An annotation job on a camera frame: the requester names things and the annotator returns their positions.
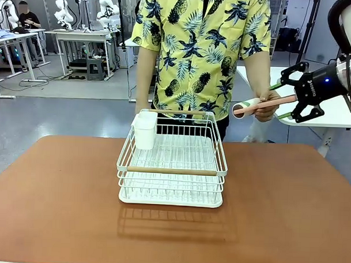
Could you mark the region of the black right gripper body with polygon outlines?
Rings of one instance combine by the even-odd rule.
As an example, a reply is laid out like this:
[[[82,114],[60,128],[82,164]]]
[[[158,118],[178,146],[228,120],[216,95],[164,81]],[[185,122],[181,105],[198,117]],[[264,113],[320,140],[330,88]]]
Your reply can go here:
[[[325,100],[347,94],[337,75],[336,63],[314,72],[304,73],[294,86],[297,101],[304,106],[317,106]]]

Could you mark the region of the person's left hand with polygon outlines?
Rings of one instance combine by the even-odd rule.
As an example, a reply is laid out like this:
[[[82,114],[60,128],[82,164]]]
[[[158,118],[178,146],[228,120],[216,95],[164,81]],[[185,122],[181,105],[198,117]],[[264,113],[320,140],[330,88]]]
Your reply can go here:
[[[277,100],[280,95],[276,91],[269,91],[268,89],[256,89],[255,96],[260,98],[261,102],[268,102]],[[259,108],[255,111],[255,118],[260,122],[268,122],[274,116],[279,105]]]

